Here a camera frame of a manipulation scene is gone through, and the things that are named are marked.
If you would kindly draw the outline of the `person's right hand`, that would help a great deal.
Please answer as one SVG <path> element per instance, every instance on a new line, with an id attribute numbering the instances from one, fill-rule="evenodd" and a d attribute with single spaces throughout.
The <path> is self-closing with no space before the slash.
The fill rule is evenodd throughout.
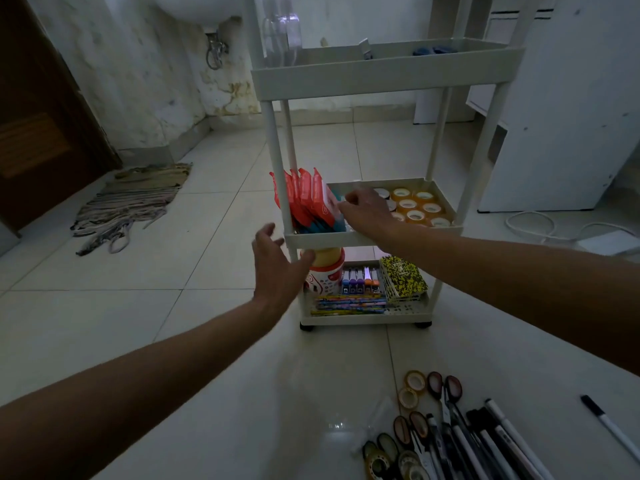
<path id="1" fill-rule="evenodd" d="M 365 189 L 365 210 L 356 218 L 345 218 L 347 223 L 356 231 L 383 247 L 392 242 L 397 225 L 400 224 L 390 214 L 387 203 L 370 187 Z"/>

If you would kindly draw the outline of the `person's left hand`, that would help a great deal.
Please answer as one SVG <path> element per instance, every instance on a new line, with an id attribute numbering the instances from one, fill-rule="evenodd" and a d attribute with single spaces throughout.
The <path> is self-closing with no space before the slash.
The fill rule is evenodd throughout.
<path id="1" fill-rule="evenodd" d="M 266 316 L 278 321 L 291 306 L 306 278 L 294 275 L 294 263 L 285 256 L 284 239 L 273 239 L 274 223 L 267 223 L 255 234 L 252 250 L 255 268 L 254 300 Z"/>

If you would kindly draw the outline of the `person's right forearm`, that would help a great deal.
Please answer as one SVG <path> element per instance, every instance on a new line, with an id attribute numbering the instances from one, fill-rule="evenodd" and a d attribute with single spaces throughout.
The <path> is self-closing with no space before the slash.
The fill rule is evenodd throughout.
<path id="1" fill-rule="evenodd" d="M 640 264 L 401 223 L 374 237 L 437 280 L 640 376 Z"/>

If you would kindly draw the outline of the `person's left forearm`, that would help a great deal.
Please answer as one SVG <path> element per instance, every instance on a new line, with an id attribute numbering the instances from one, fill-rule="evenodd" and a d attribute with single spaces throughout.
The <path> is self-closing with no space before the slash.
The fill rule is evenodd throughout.
<path id="1" fill-rule="evenodd" d="M 92 478 L 229 368 L 289 306 L 255 296 L 0 407 L 0 480 Z"/>

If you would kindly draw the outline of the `bundle of colourful pencils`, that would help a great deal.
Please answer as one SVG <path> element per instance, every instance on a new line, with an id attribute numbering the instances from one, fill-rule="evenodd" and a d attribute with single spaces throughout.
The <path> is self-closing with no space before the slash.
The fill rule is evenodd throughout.
<path id="1" fill-rule="evenodd" d="M 319 296 L 311 300 L 310 315 L 377 315 L 386 309 L 387 300 L 380 294 Z"/>

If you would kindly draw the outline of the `group of brown tape rolls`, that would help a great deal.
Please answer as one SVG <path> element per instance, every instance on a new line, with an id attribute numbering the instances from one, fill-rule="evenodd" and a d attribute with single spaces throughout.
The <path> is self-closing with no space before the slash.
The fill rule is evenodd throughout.
<path id="1" fill-rule="evenodd" d="M 375 191 L 387 202 L 392 217 L 400 222 L 430 228 L 452 227 L 452 217 L 434 193 L 407 187 L 377 187 Z"/>

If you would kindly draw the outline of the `stack of yellow black notebooks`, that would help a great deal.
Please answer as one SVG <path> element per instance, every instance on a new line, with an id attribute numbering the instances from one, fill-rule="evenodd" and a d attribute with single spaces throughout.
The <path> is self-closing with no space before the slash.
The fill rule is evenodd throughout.
<path id="1" fill-rule="evenodd" d="M 417 301 L 428 293 L 428 285 L 417 266 L 393 255 L 379 259 L 385 293 L 391 304 Z"/>

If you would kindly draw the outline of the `striped floor rug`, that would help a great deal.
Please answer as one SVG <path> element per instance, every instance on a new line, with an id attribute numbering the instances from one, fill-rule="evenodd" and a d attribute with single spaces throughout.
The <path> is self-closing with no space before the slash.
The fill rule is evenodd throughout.
<path id="1" fill-rule="evenodd" d="M 124 250 L 131 242 L 135 223 L 144 223 L 147 228 L 166 215 L 192 168 L 190 162 L 178 162 L 117 172 L 79 209 L 70 227 L 73 237 L 88 238 L 76 256 L 87 256 L 103 244 L 110 254 Z"/>

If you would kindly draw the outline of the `patterned tape roll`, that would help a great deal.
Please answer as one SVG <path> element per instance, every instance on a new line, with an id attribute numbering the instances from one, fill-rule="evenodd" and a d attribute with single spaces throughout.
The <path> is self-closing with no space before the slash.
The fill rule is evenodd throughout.
<path id="1" fill-rule="evenodd" d="M 368 480 L 391 480 L 393 477 L 392 462 L 383 451 L 370 451 L 364 462 Z"/>
<path id="2" fill-rule="evenodd" d="M 402 480 L 431 480 L 431 476 L 422 465 L 419 455 L 413 451 L 400 453 L 397 466 Z"/>

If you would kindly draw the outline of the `white cabinet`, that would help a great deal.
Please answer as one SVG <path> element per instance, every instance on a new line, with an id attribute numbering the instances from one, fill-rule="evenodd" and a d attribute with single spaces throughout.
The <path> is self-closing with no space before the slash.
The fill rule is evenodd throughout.
<path id="1" fill-rule="evenodd" d="M 508 43 L 529 0 L 493 0 Z M 585 211 L 640 143 L 640 0 L 540 0 L 478 213 Z"/>

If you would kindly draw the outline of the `white wash basin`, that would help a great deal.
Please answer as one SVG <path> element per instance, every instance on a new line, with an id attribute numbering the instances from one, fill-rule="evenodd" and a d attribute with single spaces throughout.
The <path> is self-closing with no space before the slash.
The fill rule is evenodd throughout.
<path id="1" fill-rule="evenodd" d="M 153 0 L 176 20 L 213 26 L 241 15 L 241 0 Z"/>

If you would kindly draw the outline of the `white power adapter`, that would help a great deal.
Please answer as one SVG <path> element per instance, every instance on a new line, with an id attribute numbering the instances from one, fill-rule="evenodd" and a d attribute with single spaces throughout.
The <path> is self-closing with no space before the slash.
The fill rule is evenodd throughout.
<path id="1" fill-rule="evenodd" d="M 640 238 L 615 230 L 576 242 L 577 249 L 601 256 L 623 256 L 640 252 Z"/>

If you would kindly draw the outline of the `brown wooden door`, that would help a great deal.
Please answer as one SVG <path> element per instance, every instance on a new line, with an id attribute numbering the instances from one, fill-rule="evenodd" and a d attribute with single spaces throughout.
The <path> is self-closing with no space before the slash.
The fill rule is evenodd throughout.
<path id="1" fill-rule="evenodd" d="M 0 223 L 18 233 L 121 167 L 27 0 L 0 0 Z"/>

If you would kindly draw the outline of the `white marker black cap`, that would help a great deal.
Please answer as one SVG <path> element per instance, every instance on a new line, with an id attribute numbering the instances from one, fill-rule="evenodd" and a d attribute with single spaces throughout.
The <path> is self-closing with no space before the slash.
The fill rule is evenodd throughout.
<path id="1" fill-rule="evenodd" d="M 615 439 L 625 448 L 625 450 L 640 464 L 640 448 L 615 424 L 608 415 L 599 407 L 599 405 L 588 395 L 580 395 L 580 401 L 587 409 L 596 416 L 596 418 L 604 425 L 604 427 L 612 434 Z"/>

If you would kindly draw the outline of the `dark red handled scissors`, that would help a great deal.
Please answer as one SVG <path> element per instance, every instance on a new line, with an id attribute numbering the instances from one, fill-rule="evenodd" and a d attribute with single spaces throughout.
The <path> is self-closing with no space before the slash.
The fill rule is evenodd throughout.
<path id="1" fill-rule="evenodd" d="M 427 418 L 438 460 L 440 464 L 448 464 L 453 470 L 462 470 L 467 466 L 468 457 L 464 446 L 461 445 L 462 441 L 456 440 L 452 431 L 451 408 L 455 425 L 461 429 L 463 438 L 469 443 L 471 451 L 475 452 L 470 427 L 457 406 L 463 393 L 462 384 L 455 376 L 444 377 L 441 373 L 432 371 L 427 375 L 427 389 L 441 406 L 441 422 L 435 420 L 432 415 L 428 415 Z"/>

